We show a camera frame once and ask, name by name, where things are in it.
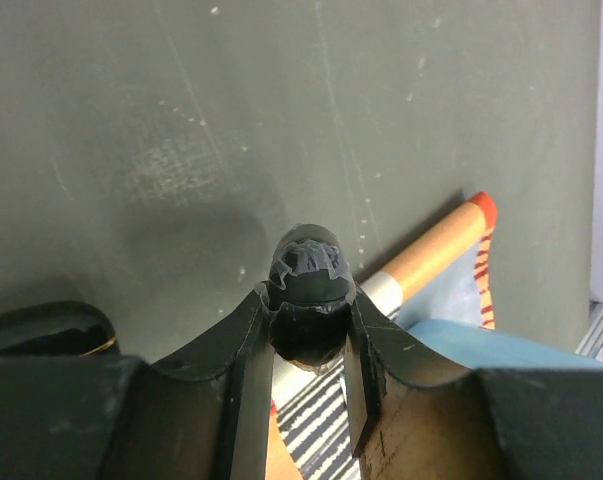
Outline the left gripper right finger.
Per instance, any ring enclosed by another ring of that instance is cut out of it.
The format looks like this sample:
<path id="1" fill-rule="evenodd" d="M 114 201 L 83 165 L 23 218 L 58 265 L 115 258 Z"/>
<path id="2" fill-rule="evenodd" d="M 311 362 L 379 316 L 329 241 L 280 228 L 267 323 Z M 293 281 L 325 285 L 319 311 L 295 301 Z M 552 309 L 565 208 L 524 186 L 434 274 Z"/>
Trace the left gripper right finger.
<path id="1" fill-rule="evenodd" d="M 603 369 L 464 367 L 364 294 L 345 377 L 365 479 L 603 479 Z"/>

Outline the black earbud charging case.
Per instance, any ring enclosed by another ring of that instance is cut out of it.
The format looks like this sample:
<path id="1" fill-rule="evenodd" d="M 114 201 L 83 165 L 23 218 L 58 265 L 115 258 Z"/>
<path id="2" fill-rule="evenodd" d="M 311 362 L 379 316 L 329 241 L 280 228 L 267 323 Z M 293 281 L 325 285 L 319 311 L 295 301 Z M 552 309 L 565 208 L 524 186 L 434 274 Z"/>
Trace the black earbud charging case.
<path id="1" fill-rule="evenodd" d="M 84 302 L 50 302 L 0 314 L 0 356 L 119 353 L 109 318 Z"/>

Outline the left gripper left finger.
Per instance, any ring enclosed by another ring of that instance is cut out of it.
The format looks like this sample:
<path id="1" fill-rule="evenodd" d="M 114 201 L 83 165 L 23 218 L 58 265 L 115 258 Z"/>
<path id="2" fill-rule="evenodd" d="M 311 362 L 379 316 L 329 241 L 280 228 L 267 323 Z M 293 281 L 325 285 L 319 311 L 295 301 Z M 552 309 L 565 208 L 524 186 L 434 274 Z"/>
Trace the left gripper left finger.
<path id="1" fill-rule="evenodd" d="M 0 479 L 261 479 L 272 361 L 256 293 L 155 363 L 0 356 Z"/>

